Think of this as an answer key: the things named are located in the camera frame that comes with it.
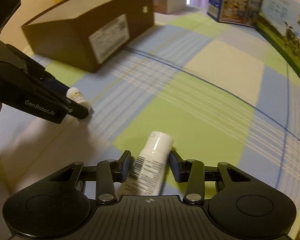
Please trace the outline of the small white bottle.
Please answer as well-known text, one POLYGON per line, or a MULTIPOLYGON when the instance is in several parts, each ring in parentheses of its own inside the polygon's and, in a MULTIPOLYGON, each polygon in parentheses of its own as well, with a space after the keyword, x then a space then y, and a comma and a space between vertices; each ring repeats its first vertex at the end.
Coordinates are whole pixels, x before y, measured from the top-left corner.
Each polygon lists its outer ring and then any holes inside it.
POLYGON ((90 103, 86 100, 83 94, 76 87, 71 87, 66 92, 66 97, 70 100, 84 106, 87 110, 90 110, 90 103))

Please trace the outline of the white ointment tube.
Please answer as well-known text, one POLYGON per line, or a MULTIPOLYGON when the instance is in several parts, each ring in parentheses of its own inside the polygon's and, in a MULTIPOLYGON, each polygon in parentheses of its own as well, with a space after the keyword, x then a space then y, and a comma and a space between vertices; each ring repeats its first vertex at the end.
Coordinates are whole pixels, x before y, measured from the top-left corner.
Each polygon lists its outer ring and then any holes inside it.
POLYGON ((134 161, 126 181, 118 187, 117 195, 157 196, 173 142, 169 135, 153 131, 134 161))

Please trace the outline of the brown cardboard storage box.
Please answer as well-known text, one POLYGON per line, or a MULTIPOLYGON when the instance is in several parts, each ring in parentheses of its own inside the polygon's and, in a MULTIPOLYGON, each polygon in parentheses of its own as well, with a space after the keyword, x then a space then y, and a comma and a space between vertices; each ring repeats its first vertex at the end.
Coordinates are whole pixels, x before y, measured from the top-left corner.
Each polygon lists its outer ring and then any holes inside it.
POLYGON ((34 53, 94 73, 153 24, 153 0, 64 0, 21 29, 34 53))

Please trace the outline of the plaid bed sheet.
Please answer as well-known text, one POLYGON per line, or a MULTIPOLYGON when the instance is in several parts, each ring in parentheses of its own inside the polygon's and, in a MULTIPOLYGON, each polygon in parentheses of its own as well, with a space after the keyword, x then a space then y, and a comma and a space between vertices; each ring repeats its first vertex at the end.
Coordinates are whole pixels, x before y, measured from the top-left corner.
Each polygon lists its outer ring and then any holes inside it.
POLYGON ((300 78, 253 28, 217 23, 188 8, 155 26, 95 73, 24 52, 67 86, 93 115, 60 124, 4 106, 0 113, 0 239, 5 200, 75 161, 87 166, 137 156, 153 131, 184 159, 226 161, 288 195, 300 230, 300 78))

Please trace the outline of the blue milk carton box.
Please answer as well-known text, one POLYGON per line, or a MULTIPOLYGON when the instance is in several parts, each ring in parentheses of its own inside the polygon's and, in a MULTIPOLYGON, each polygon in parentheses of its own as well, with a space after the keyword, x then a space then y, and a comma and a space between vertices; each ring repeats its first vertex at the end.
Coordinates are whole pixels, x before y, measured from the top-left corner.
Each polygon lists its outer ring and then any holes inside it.
POLYGON ((209 0, 207 15, 217 22, 254 27, 262 0, 209 0))

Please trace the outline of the green landscape milk box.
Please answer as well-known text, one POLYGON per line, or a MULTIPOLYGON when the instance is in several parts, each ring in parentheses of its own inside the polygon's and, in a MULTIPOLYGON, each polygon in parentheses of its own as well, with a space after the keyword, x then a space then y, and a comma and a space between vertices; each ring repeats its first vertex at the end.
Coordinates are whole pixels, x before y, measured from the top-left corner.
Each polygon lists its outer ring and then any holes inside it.
POLYGON ((300 77, 300 3, 263 0, 255 28, 300 77))

